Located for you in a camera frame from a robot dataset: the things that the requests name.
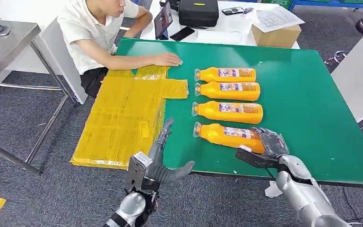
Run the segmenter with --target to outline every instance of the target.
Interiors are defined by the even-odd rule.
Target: gray carpet
[[[300,6],[294,12],[307,21],[300,46],[319,50],[324,58],[351,49],[361,38],[353,22],[362,12]],[[12,72],[6,82],[53,84],[47,75],[24,72]],[[0,87],[0,145],[26,158],[43,130],[38,125],[49,120],[61,97],[61,92]],[[99,227],[113,214],[124,196],[126,172],[69,162],[92,104],[91,98],[84,105],[65,104],[33,161],[43,169],[41,176],[0,158],[0,197],[7,200],[0,211],[0,227]],[[159,211],[149,226],[301,226],[284,196],[264,196],[267,186],[267,182],[251,179],[189,175],[161,189]],[[322,188],[342,218],[355,218],[342,187]],[[346,192],[362,216],[363,190],[347,188]]]

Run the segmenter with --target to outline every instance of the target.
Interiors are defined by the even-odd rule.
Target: man's arm
[[[147,27],[147,25],[152,20],[152,14],[148,12],[145,8],[139,6],[138,7],[138,14],[135,17],[137,19],[136,23],[128,30],[123,37],[126,38],[133,38],[135,37],[140,31]]]
[[[110,70],[133,70],[147,65],[179,66],[182,61],[174,53],[164,52],[146,56],[113,56],[90,39],[74,41],[79,48],[98,63]]]

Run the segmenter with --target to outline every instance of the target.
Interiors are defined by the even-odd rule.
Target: robotic hand
[[[252,128],[259,134],[265,153],[258,155],[246,146],[240,146],[236,158],[256,168],[276,168],[276,184],[289,204],[297,212],[305,227],[350,227],[330,205],[325,193],[296,156],[289,150],[281,134],[263,128]]]
[[[143,227],[156,211],[159,186],[169,184],[191,172],[194,161],[183,167],[169,169],[163,165],[166,140],[172,130],[173,118],[168,119],[154,141],[148,156],[139,152],[130,157],[126,197],[104,227]]]

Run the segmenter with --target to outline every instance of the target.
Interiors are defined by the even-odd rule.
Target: green tabletop
[[[176,53],[183,60],[183,65],[169,69],[168,78],[187,79],[190,91],[187,99],[166,101],[165,118],[174,118],[173,133],[164,151],[166,166],[175,168],[194,160],[194,172],[268,179],[264,169],[236,159],[235,148],[192,136],[195,122],[252,126],[191,116],[192,102],[210,100],[194,96],[194,70],[255,68],[261,87],[256,103],[264,108],[258,126],[282,133],[290,153],[306,164],[317,181],[363,186],[363,133],[317,51],[122,39],[117,54],[135,56],[164,51]]]

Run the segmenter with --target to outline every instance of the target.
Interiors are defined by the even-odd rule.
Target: bottle label
[[[259,104],[249,103],[220,103],[220,112],[248,113],[258,114],[260,111]]]
[[[254,69],[219,68],[220,77],[253,77]]]
[[[221,91],[256,91],[255,83],[220,83]]]
[[[223,132],[226,136],[240,136],[243,138],[251,138],[251,132],[249,129],[237,129],[237,128],[230,128],[224,127]]]

